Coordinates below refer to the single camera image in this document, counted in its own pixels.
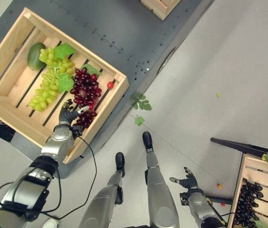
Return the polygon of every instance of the wooden crate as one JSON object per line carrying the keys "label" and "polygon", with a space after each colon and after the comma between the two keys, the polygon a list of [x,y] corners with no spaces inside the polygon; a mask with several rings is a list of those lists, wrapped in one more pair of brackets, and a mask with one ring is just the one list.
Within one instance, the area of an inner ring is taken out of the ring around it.
{"label": "wooden crate", "polygon": [[[256,182],[261,184],[264,197],[261,199],[255,199],[255,202],[259,205],[258,208],[253,208],[256,211],[256,215],[260,221],[268,227],[268,164],[265,161],[244,155],[241,163],[241,168],[238,177],[238,183],[234,195],[231,212],[236,211],[240,189],[243,185],[243,178],[249,182]],[[231,214],[228,221],[228,228],[241,227],[232,226],[234,214]]]}
{"label": "wooden crate", "polygon": [[[98,115],[83,132],[83,138],[91,142],[127,90],[128,80],[120,71],[27,8],[22,11],[0,44],[0,119],[42,147],[58,124],[62,104],[67,99],[74,98],[70,93],[62,93],[43,112],[32,111],[27,106],[34,90],[39,88],[42,81],[43,70],[34,71],[27,67],[28,51],[36,42],[43,42],[46,47],[52,48],[60,42],[68,43],[75,50],[70,59],[76,67],[89,63],[102,71],[97,80],[102,89],[102,97],[95,106]],[[114,82],[112,90],[106,87],[109,81]],[[77,139],[64,163],[71,162],[85,149],[85,143]]]}
{"label": "wooden crate", "polygon": [[141,0],[141,3],[152,10],[160,19],[165,20],[180,1],[181,0]]}

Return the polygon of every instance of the green grape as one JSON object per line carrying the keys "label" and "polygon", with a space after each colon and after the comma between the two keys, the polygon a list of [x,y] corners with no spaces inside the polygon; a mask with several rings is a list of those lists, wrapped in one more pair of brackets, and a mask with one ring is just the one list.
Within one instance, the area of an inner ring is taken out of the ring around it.
{"label": "green grape", "polygon": [[43,93],[43,89],[35,89],[35,93],[36,94],[42,94]]}
{"label": "green grape", "polygon": [[66,71],[66,68],[64,66],[59,67],[59,72],[64,73]]}
{"label": "green grape", "polygon": [[49,65],[49,66],[52,66],[54,63],[53,63],[53,60],[51,60],[51,59],[48,59],[48,60],[46,60],[46,62],[45,62],[47,65]]}
{"label": "green grape", "polygon": [[37,103],[39,103],[39,100],[38,99],[32,99],[31,102],[34,103],[34,104],[37,104]]}
{"label": "green grape", "polygon": [[68,74],[72,74],[73,72],[74,72],[74,70],[73,70],[73,68],[68,68],[67,70],[66,70],[66,72],[68,73]]}
{"label": "green grape", "polygon": [[56,91],[53,90],[50,90],[48,93],[51,94],[52,96],[57,96],[58,94]]}
{"label": "green grape", "polygon": [[39,98],[41,98],[41,97],[42,97],[42,95],[37,94],[37,95],[34,95],[34,98],[33,99],[39,100]]}
{"label": "green grape", "polygon": [[49,54],[48,54],[48,59],[53,60],[53,59],[54,59],[54,54],[49,53]]}
{"label": "green grape", "polygon": [[44,91],[43,94],[42,94],[42,96],[44,96],[44,97],[48,97],[48,95],[49,95],[49,92],[48,91]]}
{"label": "green grape", "polygon": [[43,111],[43,108],[41,107],[40,104],[36,104],[35,107],[34,107],[34,109],[35,109],[36,111],[39,111],[39,112],[42,112],[42,111]]}
{"label": "green grape", "polygon": [[54,51],[54,49],[52,49],[51,47],[48,47],[48,53],[49,54],[53,54],[55,51]]}
{"label": "green grape", "polygon": [[50,82],[49,82],[49,80],[47,80],[46,78],[44,78],[42,80],[42,84],[44,84],[45,86],[49,86]]}
{"label": "green grape", "polygon": [[44,91],[47,91],[47,92],[49,92],[49,91],[50,91],[50,87],[49,87],[49,85],[48,85],[48,86],[46,86],[46,87],[44,88]]}
{"label": "green grape", "polygon": [[46,101],[46,99],[47,99],[46,97],[42,96],[41,98],[39,98],[39,102]]}
{"label": "green grape", "polygon": [[50,88],[51,88],[52,90],[58,90],[58,86],[57,86],[57,85],[51,85]]}
{"label": "green grape", "polygon": [[40,102],[41,108],[45,109],[47,107],[47,103],[45,101]]}
{"label": "green grape", "polygon": [[47,97],[47,103],[51,104],[54,102],[54,99],[52,97]]}

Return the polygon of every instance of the red grape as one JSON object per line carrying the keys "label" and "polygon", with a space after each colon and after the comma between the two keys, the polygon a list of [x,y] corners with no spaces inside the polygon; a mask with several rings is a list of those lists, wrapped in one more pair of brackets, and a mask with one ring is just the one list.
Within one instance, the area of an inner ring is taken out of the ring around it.
{"label": "red grape", "polygon": [[78,90],[73,88],[73,89],[71,89],[70,93],[71,94],[77,94],[78,93]]}
{"label": "red grape", "polygon": [[108,89],[113,89],[114,84],[113,84],[113,82],[108,82],[108,83],[106,84],[106,86],[107,86]]}
{"label": "red grape", "polygon": [[97,74],[92,74],[91,81],[96,81],[96,80],[97,80]]}
{"label": "red grape", "polygon": [[86,71],[87,71],[87,69],[85,67],[81,69],[82,74],[85,74]]}

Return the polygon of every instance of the artificial grape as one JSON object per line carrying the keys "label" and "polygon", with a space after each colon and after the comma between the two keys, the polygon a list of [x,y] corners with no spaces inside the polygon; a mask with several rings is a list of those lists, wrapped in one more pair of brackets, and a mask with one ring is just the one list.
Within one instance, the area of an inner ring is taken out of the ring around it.
{"label": "artificial grape", "polygon": [[71,93],[71,94],[77,94],[77,93],[78,93],[78,90],[75,89],[75,88],[72,88],[72,89],[70,90],[70,93]]}
{"label": "artificial grape", "polygon": [[35,104],[34,108],[35,108],[36,111],[39,111],[39,112],[43,111],[43,108],[41,107],[40,104]]}
{"label": "artificial grape", "polygon": [[66,68],[64,66],[59,67],[59,72],[64,73],[66,71]]}
{"label": "artificial grape", "polygon": [[82,74],[85,74],[85,73],[87,72],[86,67],[82,68],[82,69],[81,69],[81,72],[82,72]]}
{"label": "artificial grape", "polygon": [[54,59],[54,54],[49,53],[49,54],[48,54],[48,59],[53,60],[53,59]]}
{"label": "artificial grape", "polygon": [[48,93],[50,95],[52,95],[52,96],[57,96],[58,95],[58,93],[56,91],[54,91],[54,90],[50,90]]}
{"label": "artificial grape", "polygon": [[48,104],[51,104],[51,103],[53,103],[54,102],[54,99],[53,98],[51,98],[51,97],[47,97],[47,103]]}
{"label": "artificial grape", "polygon": [[36,94],[43,94],[43,89],[35,89]]}
{"label": "artificial grape", "polygon": [[46,86],[43,90],[49,92],[50,91],[50,87],[49,86]]}
{"label": "artificial grape", "polygon": [[45,109],[47,107],[47,103],[45,101],[40,102],[41,108]]}
{"label": "artificial grape", "polygon": [[48,97],[48,95],[49,95],[48,91],[44,91],[42,94],[42,96],[44,96],[44,97]]}
{"label": "artificial grape", "polygon": [[97,74],[92,74],[91,81],[96,81],[96,80],[97,80]]}

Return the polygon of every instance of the dark purple grape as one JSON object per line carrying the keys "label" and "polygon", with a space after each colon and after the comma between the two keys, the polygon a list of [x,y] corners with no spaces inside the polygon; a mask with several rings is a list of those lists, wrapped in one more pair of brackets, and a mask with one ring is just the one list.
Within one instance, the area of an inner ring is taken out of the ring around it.
{"label": "dark purple grape", "polygon": [[86,67],[82,68],[82,69],[81,69],[81,72],[82,72],[82,74],[85,74],[85,73],[87,72]]}
{"label": "dark purple grape", "polygon": [[92,74],[91,81],[96,81],[96,80],[97,80],[97,74]]}
{"label": "dark purple grape", "polygon": [[78,93],[78,90],[73,88],[73,89],[71,89],[70,93],[71,94],[77,94]]}
{"label": "dark purple grape", "polygon": [[83,78],[87,78],[87,79],[89,79],[90,77],[91,77],[90,74],[84,74],[84,75],[83,75]]}

